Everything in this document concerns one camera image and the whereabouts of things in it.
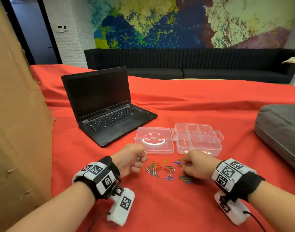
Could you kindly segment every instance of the hand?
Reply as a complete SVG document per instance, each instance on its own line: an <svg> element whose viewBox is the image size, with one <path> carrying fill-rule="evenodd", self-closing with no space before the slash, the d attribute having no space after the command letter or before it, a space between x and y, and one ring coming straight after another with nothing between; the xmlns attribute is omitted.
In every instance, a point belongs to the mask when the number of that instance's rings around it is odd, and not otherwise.
<svg viewBox="0 0 295 232"><path fill-rule="evenodd" d="M137 155L142 157L139 162L136 161ZM127 176L131 172L139 173L143 163L148 160L148 157L144 154L144 146L140 144L127 144L111 158L120 171L120 177Z"/></svg>
<svg viewBox="0 0 295 232"><path fill-rule="evenodd" d="M202 151L190 151L182 157L182 168L191 176L210 180L221 160Z"/></svg>

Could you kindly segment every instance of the cable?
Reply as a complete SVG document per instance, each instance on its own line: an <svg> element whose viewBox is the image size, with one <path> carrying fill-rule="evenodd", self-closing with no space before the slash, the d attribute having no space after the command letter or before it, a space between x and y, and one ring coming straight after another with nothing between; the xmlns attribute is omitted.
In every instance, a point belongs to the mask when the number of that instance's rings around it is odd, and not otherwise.
<svg viewBox="0 0 295 232"><path fill-rule="evenodd" d="M252 214L252 213L250 213L250 212L248 212L248 211L243 211L243 213L244 214L250 214L256 221L257 221L257 223L259 224L259 226L262 228L262 230L264 231L264 232L266 232L266 230L264 229L264 227L262 226L262 224L258 221L258 219Z"/></svg>
<svg viewBox="0 0 295 232"><path fill-rule="evenodd" d="M91 228L93 227L93 225L95 224L95 222L96 222L96 221L98 221L98 220L99 220L99 218L101 218L103 215L111 215L111 213L110 213L110 212L103 213L103 214L101 214L99 217L97 217L97 219L96 219L96 220L94 220L94 222L91 224L91 226L90 226L90 228L88 229L88 231L87 231L87 232L90 232L90 231L91 231Z"/></svg>

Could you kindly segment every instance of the colorful mural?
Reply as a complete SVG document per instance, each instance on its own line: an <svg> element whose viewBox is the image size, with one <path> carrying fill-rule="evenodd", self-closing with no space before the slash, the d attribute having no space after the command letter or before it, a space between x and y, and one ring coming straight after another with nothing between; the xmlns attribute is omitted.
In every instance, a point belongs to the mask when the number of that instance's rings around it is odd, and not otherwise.
<svg viewBox="0 0 295 232"><path fill-rule="evenodd" d="M295 0L88 0L96 48L278 48Z"/></svg>

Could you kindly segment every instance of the touchpad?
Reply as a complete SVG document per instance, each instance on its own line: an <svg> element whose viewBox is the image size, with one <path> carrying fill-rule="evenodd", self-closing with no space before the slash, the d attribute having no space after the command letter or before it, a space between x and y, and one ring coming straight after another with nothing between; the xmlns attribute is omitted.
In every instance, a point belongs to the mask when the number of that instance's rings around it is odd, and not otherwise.
<svg viewBox="0 0 295 232"><path fill-rule="evenodd" d="M115 124L113 125L115 128L118 128L120 131L122 131L123 133L134 129L135 127L139 126L140 122L135 121L133 119L129 119L126 121L122 121L121 123Z"/></svg>

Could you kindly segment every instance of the laptop keyboard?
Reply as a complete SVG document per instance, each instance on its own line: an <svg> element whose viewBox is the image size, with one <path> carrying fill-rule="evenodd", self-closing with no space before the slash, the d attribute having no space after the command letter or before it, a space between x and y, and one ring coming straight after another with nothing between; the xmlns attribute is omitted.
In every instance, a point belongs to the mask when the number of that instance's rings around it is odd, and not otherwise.
<svg viewBox="0 0 295 232"><path fill-rule="evenodd" d="M100 130L105 129L110 125L114 125L115 123L125 120L128 117L134 116L139 112L142 111L129 106L97 118L95 120L89 121L86 124L95 132L99 132Z"/></svg>

